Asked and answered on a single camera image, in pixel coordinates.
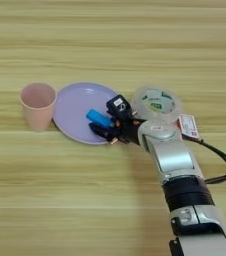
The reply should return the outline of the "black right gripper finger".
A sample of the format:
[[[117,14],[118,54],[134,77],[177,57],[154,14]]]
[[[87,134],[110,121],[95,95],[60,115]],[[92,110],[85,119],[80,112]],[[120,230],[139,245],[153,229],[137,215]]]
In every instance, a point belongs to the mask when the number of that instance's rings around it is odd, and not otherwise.
[[[111,119],[116,122],[118,120],[118,112],[115,110],[108,110],[107,113],[110,115]]]
[[[90,123],[89,127],[96,135],[108,142],[112,142],[119,137],[118,131],[115,128],[105,128],[96,123]]]

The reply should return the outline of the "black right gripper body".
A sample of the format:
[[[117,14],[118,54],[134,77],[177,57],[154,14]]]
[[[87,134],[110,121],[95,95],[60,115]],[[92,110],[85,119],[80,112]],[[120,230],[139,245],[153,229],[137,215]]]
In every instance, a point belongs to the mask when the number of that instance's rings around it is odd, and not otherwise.
[[[134,143],[139,145],[138,129],[145,122],[144,119],[138,119],[131,115],[120,117],[113,117],[114,126],[110,133],[112,139],[116,139],[122,143]]]

